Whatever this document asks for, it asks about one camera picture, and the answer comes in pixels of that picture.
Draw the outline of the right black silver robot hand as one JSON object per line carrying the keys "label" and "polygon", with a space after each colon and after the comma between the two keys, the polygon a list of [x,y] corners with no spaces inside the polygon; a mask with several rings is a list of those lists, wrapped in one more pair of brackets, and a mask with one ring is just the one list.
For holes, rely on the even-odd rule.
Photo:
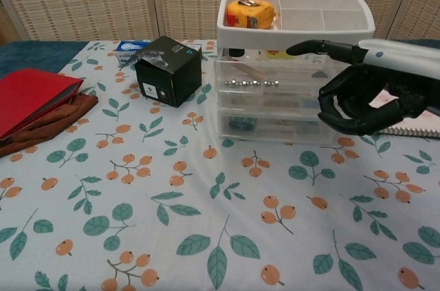
{"label": "right black silver robot hand", "polygon": [[348,64],[318,95],[319,119],[340,133],[371,135],[424,111],[439,115],[438,49],[384,39],[356,45],[308,40],[286,53]]}

